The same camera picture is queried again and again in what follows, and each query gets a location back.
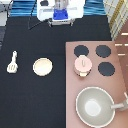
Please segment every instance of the white plate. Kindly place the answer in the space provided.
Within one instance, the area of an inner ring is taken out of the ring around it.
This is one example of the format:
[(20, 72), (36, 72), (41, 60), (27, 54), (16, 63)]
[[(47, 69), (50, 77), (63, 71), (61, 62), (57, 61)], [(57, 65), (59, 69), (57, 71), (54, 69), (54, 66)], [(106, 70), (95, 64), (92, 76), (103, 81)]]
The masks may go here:
[(80, 119), (94, 128), (105, 127), (115, 116), (112, 97), (103, 89), (88, 87), (83, 89), (76, 98), (76, 111)]
[(33, 70), (39, 76), (48, 75), (52, 68), (52, 62), (47, 58), (40, 58), (33, 64)]

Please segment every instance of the black burner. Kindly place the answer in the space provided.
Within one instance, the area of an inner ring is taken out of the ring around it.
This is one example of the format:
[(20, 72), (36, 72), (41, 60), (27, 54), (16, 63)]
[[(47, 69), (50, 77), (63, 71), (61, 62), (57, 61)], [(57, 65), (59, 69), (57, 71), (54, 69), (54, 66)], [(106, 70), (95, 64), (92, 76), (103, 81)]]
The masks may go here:
[(103, 76), (112, 76), (115, 72), (114, 66), (109, 62), (100, 63), (98, 70)]
[(111, 54), (111, 49), (106, 45), (99, 45), (96, 48), (96, 54), (102, 58), (106, 58)]
[(89, 50), (86, 46), (84, 45), (78, 45), (77, 47), (75, 47), (74, 49), (74, 54), (79, 57), (80, 55), (85, 55), (87, 56), (89, 53)]

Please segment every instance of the pink mat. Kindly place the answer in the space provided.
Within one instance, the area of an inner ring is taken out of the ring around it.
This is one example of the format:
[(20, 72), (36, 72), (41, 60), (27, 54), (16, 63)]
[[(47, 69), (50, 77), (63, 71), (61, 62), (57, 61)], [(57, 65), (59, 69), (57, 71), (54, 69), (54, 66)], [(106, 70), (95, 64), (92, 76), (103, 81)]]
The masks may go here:
[[(115, 42), (112, 41), (82, 41), (66, 43), (66, 128), (90, 128), (84, 124), (76, 113), (76, 97), (78, 93), (89, 86), (96, 86), (106, 90), (115, 103), (125, 100), (126, 91), (124, 79), (117, 56)], [(92, 61), (90, 74), (81, 78), (74, 72), (74, 62), (77, 58), (74, 48), (78, 45), (85, 45), (89, 49), (88, 58)], [(111, 55), (106, 58), (99, 57), (95, 50), (98, 45), (107, 45), (111, 48)], [(115, 67), (112, 76), (103, 76), (98, 71), (101, 62), (110, 62)], [(128, 110), (116, 111), (113, 121), (106, 128), (128, 128)]]

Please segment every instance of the white robot part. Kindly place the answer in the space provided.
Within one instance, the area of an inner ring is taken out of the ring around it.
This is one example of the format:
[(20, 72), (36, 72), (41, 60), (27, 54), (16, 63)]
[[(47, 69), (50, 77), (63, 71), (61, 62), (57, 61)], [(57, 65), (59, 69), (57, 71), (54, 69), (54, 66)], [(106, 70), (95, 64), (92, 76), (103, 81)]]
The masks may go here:
[[(37, 0), (37, 18), (40, 21), (49, 20), (49, 25), (73, 24), (76, 18), (82, 18), (84, 14), (85, 0)], [(68, 18), (55, 20), (54, 9), (66, 9)]]

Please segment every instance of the white floor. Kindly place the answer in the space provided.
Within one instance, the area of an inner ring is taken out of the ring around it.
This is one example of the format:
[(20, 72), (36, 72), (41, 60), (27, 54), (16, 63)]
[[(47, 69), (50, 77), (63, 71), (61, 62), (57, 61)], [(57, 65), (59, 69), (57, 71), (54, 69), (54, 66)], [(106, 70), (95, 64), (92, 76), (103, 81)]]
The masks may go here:
[(2, 12), (0, 13), (0, 26), (5, 26), (7, 21), (7, 13)]

